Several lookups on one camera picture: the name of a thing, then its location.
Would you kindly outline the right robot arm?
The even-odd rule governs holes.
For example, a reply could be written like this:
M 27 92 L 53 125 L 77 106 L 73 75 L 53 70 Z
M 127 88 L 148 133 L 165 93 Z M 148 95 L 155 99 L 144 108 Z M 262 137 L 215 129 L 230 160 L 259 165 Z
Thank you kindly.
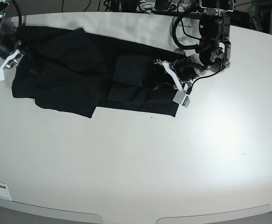
M 17 26 L 5 19 L 10 6 L 14 6 L 17 12 Z M 19 66 L 25 56 L 26 52 L 19 39 L 23 25 L 22 13 L 17 2 L 15 0 L 0 0 L 0 69 Z

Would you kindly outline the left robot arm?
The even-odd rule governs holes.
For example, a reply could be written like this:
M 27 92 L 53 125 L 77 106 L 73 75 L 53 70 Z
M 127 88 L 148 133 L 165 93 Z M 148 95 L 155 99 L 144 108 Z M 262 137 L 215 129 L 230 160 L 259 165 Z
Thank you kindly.
M 174 43 L 182 50 L 194 50 L 194 55 L 177 60 L 170 64 L 170 68 L 176 73 L 178 80 L 190 83 L 205 76 L 210 70 L 214 74 L 223 71 L 230 65 L 230 16 L 234 11 L 233 0 L 191 0 L 184 7 L 172 27 L 172 38 Z M 176 30 L 182 19 L 193 12 L 200 12 L 199 20 L 199 43 L 184 45 L 178 41 Z

